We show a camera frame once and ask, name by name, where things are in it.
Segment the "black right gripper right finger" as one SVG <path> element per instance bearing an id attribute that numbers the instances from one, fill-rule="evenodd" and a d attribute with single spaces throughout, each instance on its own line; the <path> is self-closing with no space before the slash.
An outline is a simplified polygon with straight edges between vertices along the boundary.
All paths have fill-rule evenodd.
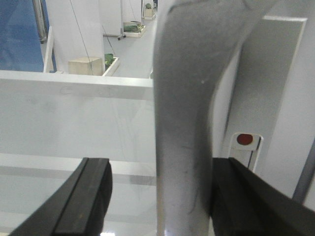
<path id="1" fill-rule="evenodd" d="M 213 159 L 211 217 L 217 236 L 313 236 L 315 213 L 235 158 Z"/>

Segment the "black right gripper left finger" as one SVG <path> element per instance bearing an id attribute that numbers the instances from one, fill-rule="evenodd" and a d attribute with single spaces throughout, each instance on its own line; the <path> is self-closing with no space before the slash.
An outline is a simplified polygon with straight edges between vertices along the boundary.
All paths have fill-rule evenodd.
<path id="1" fill-rule="evenodd" d="M 98 236 L 113 189 L 109 159 L 83 158 L 64 184 L 12 236 Z"/>

